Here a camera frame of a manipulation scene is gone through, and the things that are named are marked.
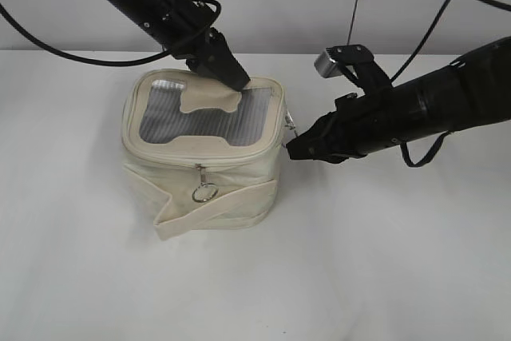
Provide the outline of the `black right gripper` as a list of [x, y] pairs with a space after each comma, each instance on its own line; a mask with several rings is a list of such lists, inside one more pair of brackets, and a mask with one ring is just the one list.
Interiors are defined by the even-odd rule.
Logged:
[[289, 141], [286, 149], [293, 161], [337, 165], [402, 143], [403, 95], [386, 91], [337, 99], [334, 111]]

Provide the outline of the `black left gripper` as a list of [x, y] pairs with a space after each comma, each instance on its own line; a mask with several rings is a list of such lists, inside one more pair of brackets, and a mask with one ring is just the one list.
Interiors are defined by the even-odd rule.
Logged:
[[[193, 73], [242, 90], [250, 77], [232, 54], [224, 35], [213, 27], [221, 11], [217, 0], [176, 0], [160, 18], [149, 23], [149, 35], [162, 47], [149, 61], [169, 56], [185, 59]], [[200, 47], [203, 53], [197, 54]]]

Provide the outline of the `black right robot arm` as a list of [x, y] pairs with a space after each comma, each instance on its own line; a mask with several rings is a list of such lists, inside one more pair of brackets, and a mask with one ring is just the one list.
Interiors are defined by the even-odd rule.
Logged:
[[363, 94], [337, 98], [335, 111], [288, 142], [294, 161], [340, 164], [398, 146], [406, 164], [420, 168], [448, 135], [510, 119], [509, 38], [401, 85], [392, 84], [362, 45], [330, 47], [315, 68], [324, 78], [344, 76]]

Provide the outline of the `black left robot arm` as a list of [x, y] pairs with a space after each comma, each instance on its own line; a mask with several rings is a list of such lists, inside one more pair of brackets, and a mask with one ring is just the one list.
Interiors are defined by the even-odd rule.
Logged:
[[224, 35], [214, 28], [220, 16], [217, 0], [107, 0], [162, 47], [162, 52], [132, 61], [101, 61], [79, 57], [40, 41], [23, 28], [6, 9], [1, 15], [22, 36], [39, 48], [71, 61], [107, 67], [144, 65], [164, 57], [183, 60], [202, 77], [216, 79], [235, 91], [250, 81], [233, 56]]

